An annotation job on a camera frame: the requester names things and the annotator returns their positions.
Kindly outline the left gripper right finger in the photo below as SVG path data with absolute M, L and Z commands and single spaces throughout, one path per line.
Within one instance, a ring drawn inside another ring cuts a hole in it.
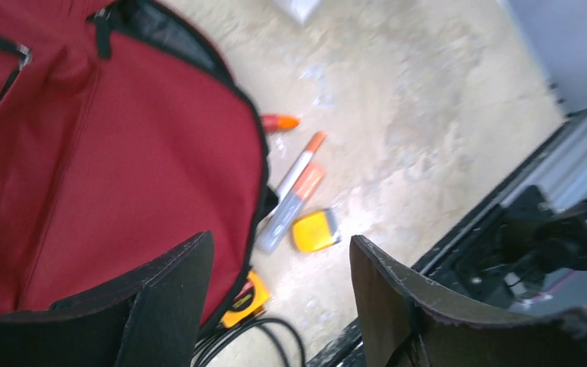
M 587 307 L 535 317 L 473 300 L 351 238 L 369 366 L 587 366 Z

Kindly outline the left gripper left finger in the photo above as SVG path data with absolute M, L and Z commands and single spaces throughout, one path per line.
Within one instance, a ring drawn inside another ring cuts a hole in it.
M 0 316 L 0 366 L 188 366 L 214 258 L 202 232 L 43 312 Z

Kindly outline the red student backpack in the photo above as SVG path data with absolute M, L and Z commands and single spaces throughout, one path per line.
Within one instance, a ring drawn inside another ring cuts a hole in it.
M 274 201 L 260 115 L 164 1 L 0 1 L 0 315 L 41 311 L 210 232 L 200 329 Z

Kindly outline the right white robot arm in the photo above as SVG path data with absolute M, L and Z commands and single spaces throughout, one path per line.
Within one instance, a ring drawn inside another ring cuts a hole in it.
M 503 306 L 532 314 L 587 306 L 587 198 L 542 218 L 509 219 L 498 240 Z

